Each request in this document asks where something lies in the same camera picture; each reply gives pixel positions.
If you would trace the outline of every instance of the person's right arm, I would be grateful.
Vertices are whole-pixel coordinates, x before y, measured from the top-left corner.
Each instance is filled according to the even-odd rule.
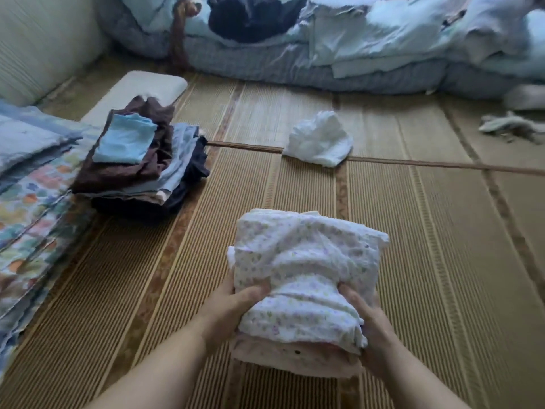
[[[384,382],[397,409],[469,409],[401,343],[378,299],[368,305],[346,284],[339,285],[339,292],[365,321],[368,346],[361,361]]]

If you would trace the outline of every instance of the person's left arm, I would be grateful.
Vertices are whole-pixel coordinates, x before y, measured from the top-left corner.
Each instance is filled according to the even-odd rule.
[[[208,355],[232,335],[241,316],[269,290],[264,282],[233,294],[233,273],[229,272],[185,327],[160,344],[87,409],[183,408]]]

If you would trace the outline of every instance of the person's left hand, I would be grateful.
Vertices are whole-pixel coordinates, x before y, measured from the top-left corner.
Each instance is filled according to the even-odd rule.
[[[213,353],[235,331],[242,315],[270,292],[269,281],[234,293],[233,270],[204,302],[193,321],[206,343],[207,353]]]

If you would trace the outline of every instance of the striped mat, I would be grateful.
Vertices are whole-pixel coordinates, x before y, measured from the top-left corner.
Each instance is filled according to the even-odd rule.
[[[181,328],[221,281],[252,208],[317,210],[387,232],[384,309],[473,408],[545,401],[545,147],[476,133],[489,103],[332,95],[190,75],[177,121],[212,140],[211,176],[156,228],[99,217],[18,349],[5,409],[74,409]],[[334,109],[355,138],[335,170],[282,158],[294,123]],[[188,408],[389,408],[382,385],[208,360]]]

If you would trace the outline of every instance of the black folded garment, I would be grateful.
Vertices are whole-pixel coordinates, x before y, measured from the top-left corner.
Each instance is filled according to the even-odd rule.
[[[92,207],[102,214],[115,215],[151,225],[177,214],[189,191],[201,181],[201,178],[207,178],[210,174],[210,171],[204,166],[208,156],[204,152],[207,143],[208,141],[204,136],[199,137],[184,176],[181,178],[180,185],[173,190],[163,205],[140,201],[139,199],[101,197],[91,199]]]
[[[208,27],[227,40],[258,43],[295,26],[306,0],[208,0]]]

